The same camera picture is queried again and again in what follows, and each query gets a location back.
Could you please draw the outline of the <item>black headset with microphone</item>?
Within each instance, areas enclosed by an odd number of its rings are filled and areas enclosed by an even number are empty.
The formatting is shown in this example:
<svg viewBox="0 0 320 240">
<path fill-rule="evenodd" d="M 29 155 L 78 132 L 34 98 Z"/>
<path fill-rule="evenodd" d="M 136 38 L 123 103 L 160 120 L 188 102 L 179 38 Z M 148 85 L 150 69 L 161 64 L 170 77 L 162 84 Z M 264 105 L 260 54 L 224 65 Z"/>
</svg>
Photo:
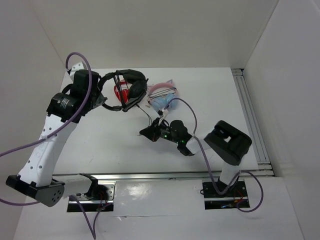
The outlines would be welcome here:
<svg viewBox="0 0 320 240">
<path fill-rule="evenodd" d="M 115 72 L 109 72 L 101 78 L 98 86 L 101 88 L 101 90 L 103 90 L 103 86 L 108 80 L 113 80 L 114 84 L 116 84 L 122 79 L 131 84 L 128 92 L 128 102 L 126 104 L 121 103 L 121 105 L 118 106 L 109 106 L 104 103 L 102 106 L 109 111 L 123 111 L 126 113 L 128 110 L 139 104 L 147 94 L 147 82 L 149 79 L 146 78 L 142 72 L 133 69 L 123 69 L 116 70 Z"/>
</svg>

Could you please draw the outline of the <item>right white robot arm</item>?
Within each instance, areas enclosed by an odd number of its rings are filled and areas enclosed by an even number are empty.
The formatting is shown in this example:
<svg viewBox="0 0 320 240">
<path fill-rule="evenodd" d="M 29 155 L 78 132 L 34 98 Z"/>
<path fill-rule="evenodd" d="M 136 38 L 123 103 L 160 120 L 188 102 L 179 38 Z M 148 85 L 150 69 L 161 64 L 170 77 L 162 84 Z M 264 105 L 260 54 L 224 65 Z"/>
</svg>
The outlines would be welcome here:
<svg viewBox="0 0 320 240">
<path fill-rule="evenodd" d="M 252 145 L 252 140 L 247 134 L 223 120 L 218 121 L 213 130 L 203 138 L 189 133 L 181 120 L 174 120 L 168 124 L 166 120 L 161 120 L 159 117 L 150 126 L 140 130 L 139 134 L 152 142 L 160 138 L 173 142 L 177 144 L 178 151 L 187 157 L 201 152 L 212 178 L 213 187 L 221 196 L 230 196 L 235 191 L 242 159 Z M 205 150 L 208 149 L 213 150 L 223 160 L 222 171 L 217 182 L 213 179 L 209 160 L 205 155 Z"/>
</svg>

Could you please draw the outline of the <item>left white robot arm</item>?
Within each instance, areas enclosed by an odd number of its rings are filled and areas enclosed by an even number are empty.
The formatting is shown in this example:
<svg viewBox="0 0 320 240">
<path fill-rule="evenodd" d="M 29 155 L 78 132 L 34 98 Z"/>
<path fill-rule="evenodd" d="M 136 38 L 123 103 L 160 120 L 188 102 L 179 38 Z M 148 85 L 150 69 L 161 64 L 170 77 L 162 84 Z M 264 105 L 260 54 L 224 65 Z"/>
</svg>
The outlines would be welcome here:
<svg viewBox="0 0 320 240">
<path fill-rule="evenodd" d="M 8 176 L 7 186 L 47 207 L 70 195 L 83 195 L 88 200 L 108 199 L 108 189 L 92 175 L 79 173 L 53 178 L 61 152 L 81 117 L 106 100 L 98 87 L 100 79 L 97 72 L 77 70 L 73 83 L 52 97 L 39 138 L 41 143 L 34 148 L 22 170 Z"/>
</svg>

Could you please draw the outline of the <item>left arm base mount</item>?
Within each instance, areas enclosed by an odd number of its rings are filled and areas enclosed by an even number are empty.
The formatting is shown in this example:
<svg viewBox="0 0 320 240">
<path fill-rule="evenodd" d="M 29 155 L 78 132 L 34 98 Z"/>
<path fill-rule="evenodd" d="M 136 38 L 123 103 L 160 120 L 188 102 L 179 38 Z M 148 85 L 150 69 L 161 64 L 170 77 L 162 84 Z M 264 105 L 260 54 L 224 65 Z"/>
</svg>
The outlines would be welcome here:
<svg viewBox="0 0 320 240">
<path fill-rule="evenodd" d="M 88 196 L 84 193 L 77 193 L 74 196 L 76 200 L 69 198 L 67 212 L 78 213 L 82 211 L 77 201 L 82 205 L 86 213 L 93 213 L 97 211 L 113 212 L 116 182 L 99 181 L 98 184 L 98 190 L 93 194 L 92 197 L 88 198 Z"/>
</svg>

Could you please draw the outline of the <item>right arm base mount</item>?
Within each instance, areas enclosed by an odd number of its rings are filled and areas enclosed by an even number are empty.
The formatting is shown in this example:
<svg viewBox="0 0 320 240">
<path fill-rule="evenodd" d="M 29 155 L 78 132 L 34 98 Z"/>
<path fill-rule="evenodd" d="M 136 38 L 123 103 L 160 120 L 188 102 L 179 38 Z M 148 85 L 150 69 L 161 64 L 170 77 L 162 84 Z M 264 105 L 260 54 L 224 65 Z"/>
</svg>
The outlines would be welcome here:
<svg viewBox="0 0 320 240">
<path fill-rule="evenodd" d="M 212 182 L 203 182 L 202 189 L 199 191 L 204 197 L 205 210 L 236 209 L 237 204 L 240 208 L 249 209 L 250 203 L 244 181 L 238 181 L 227 193 L 220 195 L 216 192 Z"/>
</svg>

